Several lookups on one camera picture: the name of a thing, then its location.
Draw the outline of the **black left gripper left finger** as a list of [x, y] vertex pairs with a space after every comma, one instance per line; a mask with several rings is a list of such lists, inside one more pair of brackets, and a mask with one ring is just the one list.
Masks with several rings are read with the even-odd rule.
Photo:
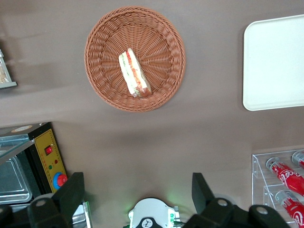
[[84, 194], [84, 174], [75, 172], [52, 197], [43, 195], [27, 207], [30, 226], [71, 228], [73, 214], [83, 202]]

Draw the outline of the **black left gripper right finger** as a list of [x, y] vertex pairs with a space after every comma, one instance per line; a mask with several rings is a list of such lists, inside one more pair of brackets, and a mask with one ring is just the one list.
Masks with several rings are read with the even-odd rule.
[[228, 199], [214, 196], [201, 173], [192, 174], [192, 200], [196, 209], [185, 228], [288, 228], [273, 208], [253, 205], [245, 211]]

